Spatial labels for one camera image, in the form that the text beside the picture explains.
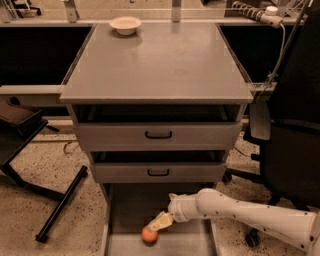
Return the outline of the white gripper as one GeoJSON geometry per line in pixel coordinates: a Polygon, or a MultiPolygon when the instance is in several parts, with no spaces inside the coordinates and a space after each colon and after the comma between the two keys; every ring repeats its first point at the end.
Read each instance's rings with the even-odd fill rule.
{"type": "Polygon", "coordinates": [[[177,195],[169,194],[170,203],[168,205],[168,212],[160,212],[155,219],[148,225],[147,230],[156,232],[165,229],[176,222],[188,222],[193,219],[200,218],[200,212],[196,205],[196,194],[192,195],[177,195]]]}

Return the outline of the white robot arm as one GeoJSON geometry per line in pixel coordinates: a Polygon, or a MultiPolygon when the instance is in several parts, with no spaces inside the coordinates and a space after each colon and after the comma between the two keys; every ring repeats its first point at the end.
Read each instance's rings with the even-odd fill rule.
{"type": "Polygon", "coordinates": [[[301,249],[306,256],[320,256],[319,213],[236,200],[210,188],[191,195],[170,193],[169,198],[168,211],[142,229],[144,241],[147,233],[157,233],[174,222],[228,217],[301,249]]]}

